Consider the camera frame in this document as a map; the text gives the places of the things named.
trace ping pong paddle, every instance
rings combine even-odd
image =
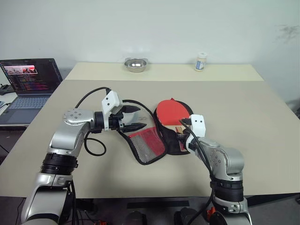
[[[189,118],[188,110],[174,99],[161,101],[156,108],[159,122],[176,133],[183,134],[184,126],[179,120]]]

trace orange component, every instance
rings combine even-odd
[[[210,221],[210,217],[212,214],[214,214],[216,212],[216,209],[215,207],[211,207],[210,210],[207,210],[206,213],[207,213],[207,221],[209,222]]]

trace bottle label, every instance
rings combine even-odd
[[[203,69],[205,66],[205,62],[197,61],[196,62],[196,69]]]

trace laptop screen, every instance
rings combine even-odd
[[[0,60],[17,95],[52,94],[62,78],[54,59]]]

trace laptop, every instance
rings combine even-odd
[[[0,126],[28,125],[62,81],[54,59],[0,60],[17,98],[0,116]]]

